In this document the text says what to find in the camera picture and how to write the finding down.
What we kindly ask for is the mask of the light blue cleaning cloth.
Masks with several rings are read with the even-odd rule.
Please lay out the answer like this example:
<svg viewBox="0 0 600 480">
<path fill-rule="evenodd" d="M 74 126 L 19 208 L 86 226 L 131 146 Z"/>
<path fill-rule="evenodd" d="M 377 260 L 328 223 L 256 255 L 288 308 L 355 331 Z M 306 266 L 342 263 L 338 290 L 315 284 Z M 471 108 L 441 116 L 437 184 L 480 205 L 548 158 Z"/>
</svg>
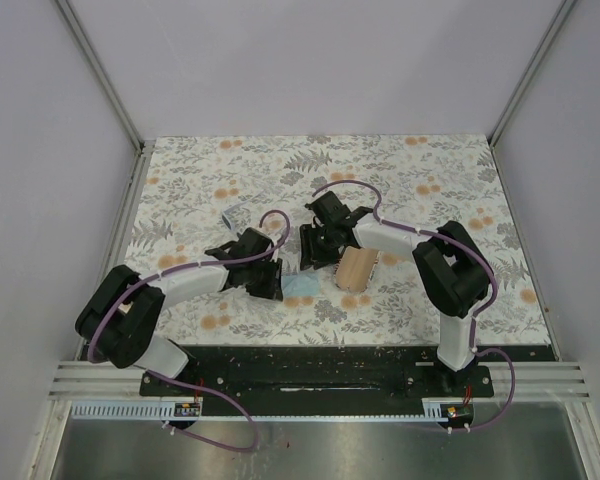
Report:
<svg viewBox="0 0 600 480">
<path fill-rule="evenodd" d="M 315 297 L 321 292 L 320 280 L 314 272 L 283 275 L 281 288 L 284 299 Z"/>
</svg>

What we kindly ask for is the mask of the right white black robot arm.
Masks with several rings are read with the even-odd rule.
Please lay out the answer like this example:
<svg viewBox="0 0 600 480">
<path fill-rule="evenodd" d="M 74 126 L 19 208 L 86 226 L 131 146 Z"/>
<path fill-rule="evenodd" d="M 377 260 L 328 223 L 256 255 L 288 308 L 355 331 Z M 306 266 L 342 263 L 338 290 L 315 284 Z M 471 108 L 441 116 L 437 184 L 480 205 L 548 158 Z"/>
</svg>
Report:
<svg viewBox="0 0 600 480">
<path fill-rule="evenodd" d="M 476 357 L 476 317 L 497 295 L 497 281 L 484 255 L 458 222 L 435 231 L 382 218 L 376 206 L 354 210 L 328 191 L 307 203 L 313 219 L 299 228 L 300 267 L 319 269 L 341 261 L 349 248 L 411 258 L 429 301 L 440 314 L 435 371 L 437 388 L 449 396 L 471 382 L 468 366 Z"/>
</svg>

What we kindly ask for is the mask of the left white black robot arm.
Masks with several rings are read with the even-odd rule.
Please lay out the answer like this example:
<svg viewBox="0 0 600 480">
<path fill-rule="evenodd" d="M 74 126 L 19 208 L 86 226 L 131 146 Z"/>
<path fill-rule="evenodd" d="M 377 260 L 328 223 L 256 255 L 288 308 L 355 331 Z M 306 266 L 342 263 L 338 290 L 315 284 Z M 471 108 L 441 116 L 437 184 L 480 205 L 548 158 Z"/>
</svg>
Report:
<svg viewBox="0 0 600 480">
<path fill-rule="evenodd" d="M 207 294 L 244 289 L 252 297 L 283 299 L 278 244 L 254 228 L 208 249 L 198 259 L 145 278 L 126 265 L 114 267 L 78 316 L 76 332 L 88 343 L 87 359 L 118 369 L 138 367 L 162 376 L 172 393 L 197 382 L 190 355 L 156 333 L 162 313 Z"/>
</svg>

